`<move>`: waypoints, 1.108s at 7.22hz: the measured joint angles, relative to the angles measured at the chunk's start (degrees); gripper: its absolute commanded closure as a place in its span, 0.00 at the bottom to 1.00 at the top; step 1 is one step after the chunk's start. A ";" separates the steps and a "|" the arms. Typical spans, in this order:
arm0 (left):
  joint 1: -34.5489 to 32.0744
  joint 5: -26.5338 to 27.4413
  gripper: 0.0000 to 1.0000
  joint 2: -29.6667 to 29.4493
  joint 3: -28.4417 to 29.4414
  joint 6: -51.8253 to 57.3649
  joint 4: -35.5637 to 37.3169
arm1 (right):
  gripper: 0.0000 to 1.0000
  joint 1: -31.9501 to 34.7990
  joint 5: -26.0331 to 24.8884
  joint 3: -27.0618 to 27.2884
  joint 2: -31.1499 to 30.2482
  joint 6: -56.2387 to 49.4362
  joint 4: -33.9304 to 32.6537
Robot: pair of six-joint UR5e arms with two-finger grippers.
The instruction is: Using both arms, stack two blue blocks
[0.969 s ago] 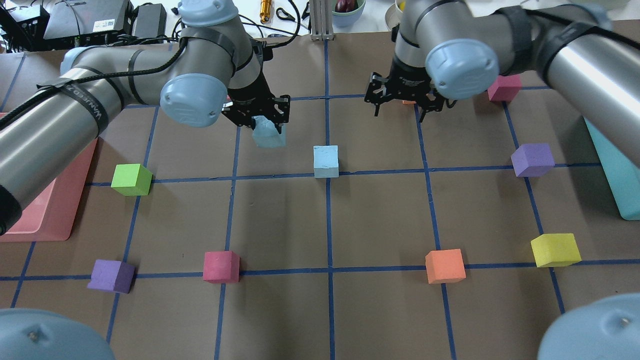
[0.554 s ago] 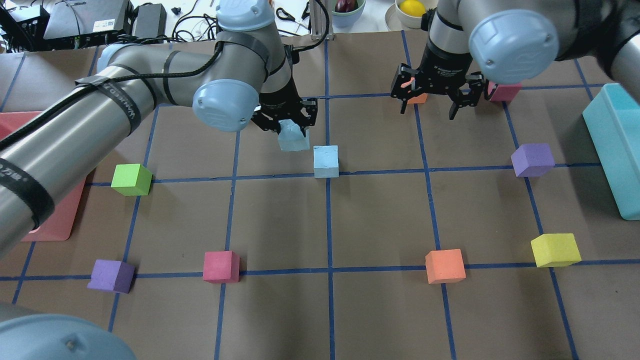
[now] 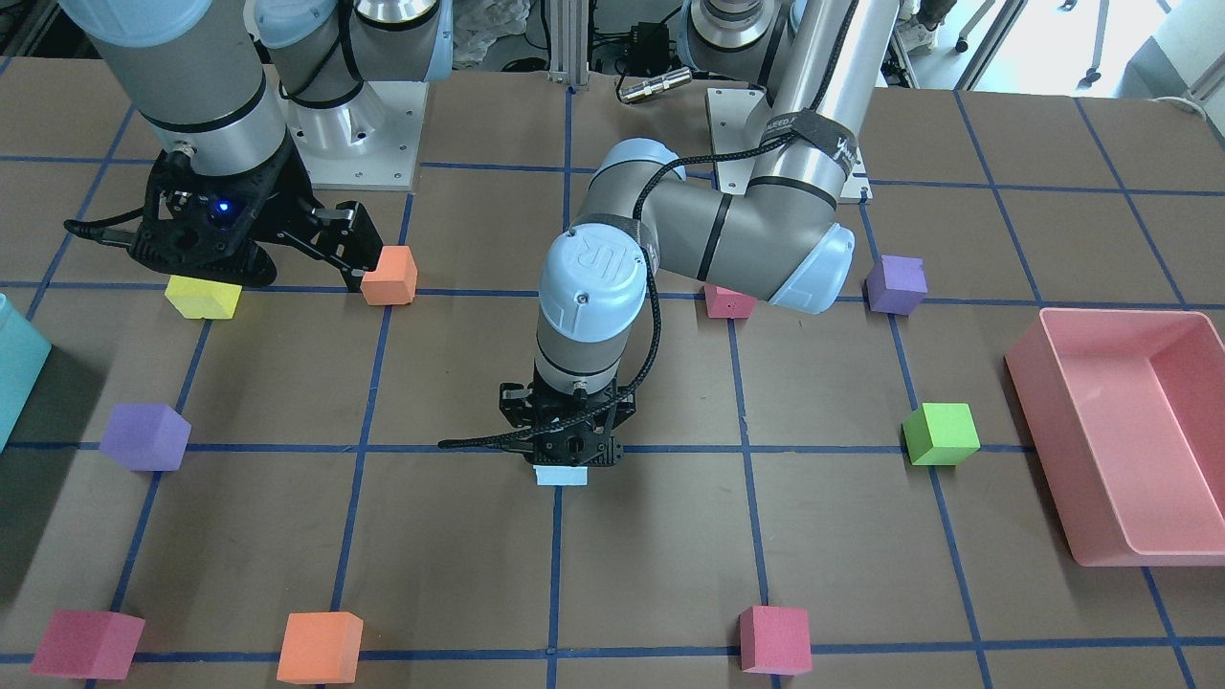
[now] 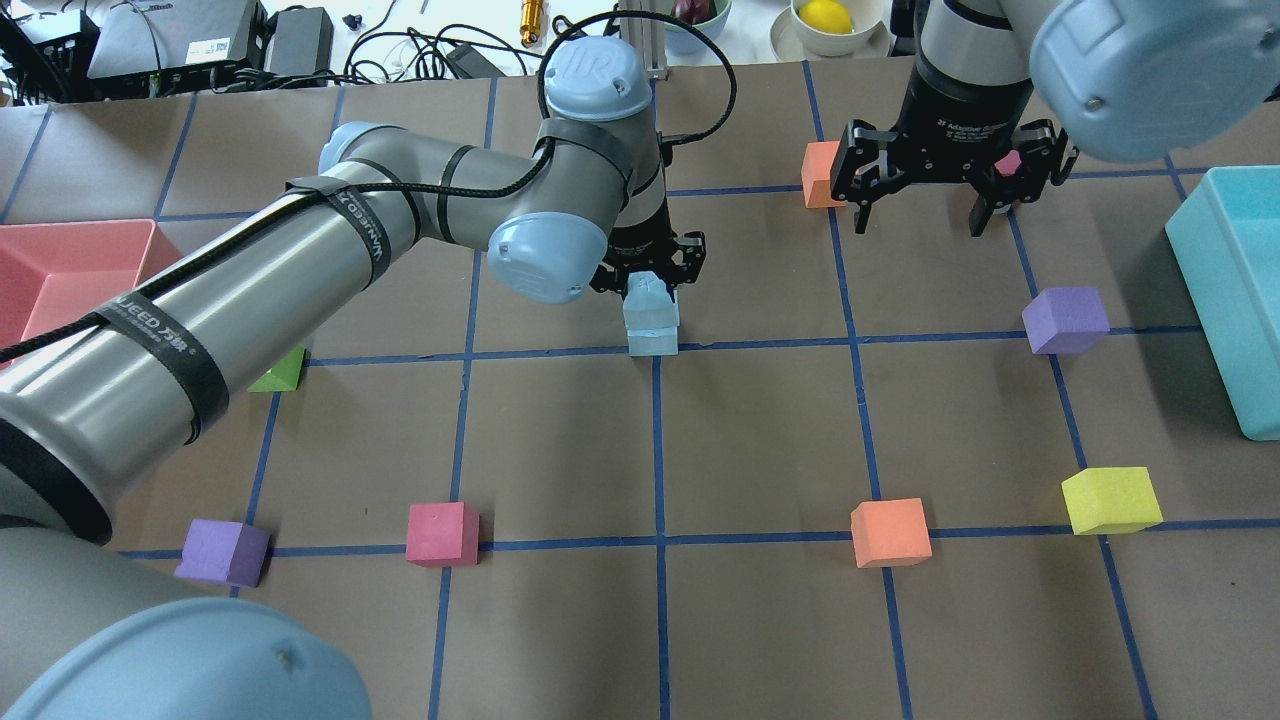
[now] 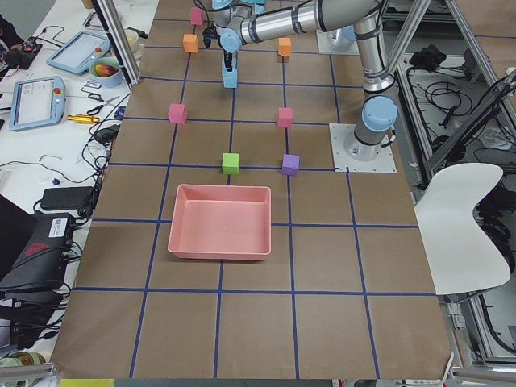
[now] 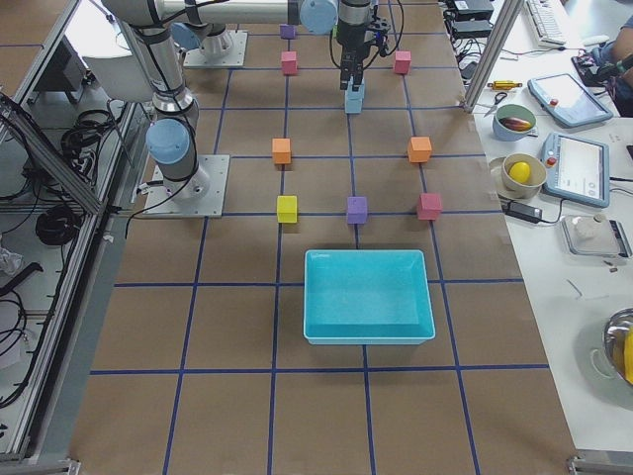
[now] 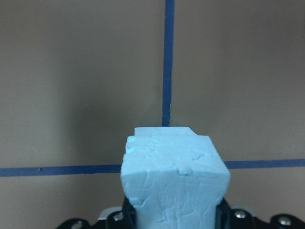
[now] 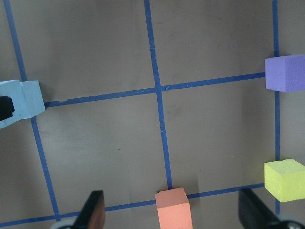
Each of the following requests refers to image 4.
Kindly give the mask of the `black gripper teal-tray side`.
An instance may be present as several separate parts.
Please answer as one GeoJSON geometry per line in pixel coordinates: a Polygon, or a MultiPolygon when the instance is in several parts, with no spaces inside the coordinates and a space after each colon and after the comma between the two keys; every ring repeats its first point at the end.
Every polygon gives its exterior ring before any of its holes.
{"type": "Polygon", "coordinates": [[[878,200],[913,184],[969,184],[977,196],[968,215],[970,237],[1014,202],[1034,202],[1047,184],[1060,186],[1080,155],[1053,122],[1023,124],[1032,83],[969,85],[947,76],[911,76],[895,124],[882,131],[850,120],[832,167],[831,190],[854,210],[854,232],[865,234],[878,200]],[[1010,150],[1023,165],[1002,178],[995,163],[1010,150]]]}

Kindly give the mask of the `black gripper pink-tray side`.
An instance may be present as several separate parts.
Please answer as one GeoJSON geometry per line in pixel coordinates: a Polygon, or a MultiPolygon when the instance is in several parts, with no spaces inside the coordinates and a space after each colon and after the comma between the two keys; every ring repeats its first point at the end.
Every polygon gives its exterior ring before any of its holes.
{"type": "Polygon", "coordinates": [[[652,272],[673,293],[677,286],[698,281],[705,256],[705,234],[676,234],[667,192],[646,190],[630,199],[616,219],[590,287],[599,293],[626,295],[631,275],[652,272]]]}

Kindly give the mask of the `silver robot arm near pink tray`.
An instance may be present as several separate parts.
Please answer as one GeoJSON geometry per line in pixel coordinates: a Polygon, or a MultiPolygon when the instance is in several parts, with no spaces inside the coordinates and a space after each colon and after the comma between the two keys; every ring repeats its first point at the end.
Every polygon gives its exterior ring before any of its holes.
{"type": "Polygon", "coordinates": [[[623,40],[558,40],[530,159],[352,122],[315,176],[3,373],[5,719],[369,719],[366,685],[283,612],[106,550],[115,506],[420,240],[567,304],[663,272],[669,143],[623,40]]]}

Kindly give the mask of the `silver robot arm near teal tray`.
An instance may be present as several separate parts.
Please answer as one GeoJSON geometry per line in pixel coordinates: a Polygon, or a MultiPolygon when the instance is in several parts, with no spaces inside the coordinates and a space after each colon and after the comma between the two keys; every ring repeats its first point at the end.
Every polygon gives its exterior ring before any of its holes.
{"type": "Polygon", "coordinates": [[[1152,161],[1238,124],[1277,86],[1275,1],[896,1],[916,42],[897,120],[850,120],[829,193],[856,232],[884,196],[968,184],[969,229],[1076,159],[1152,161]]]}

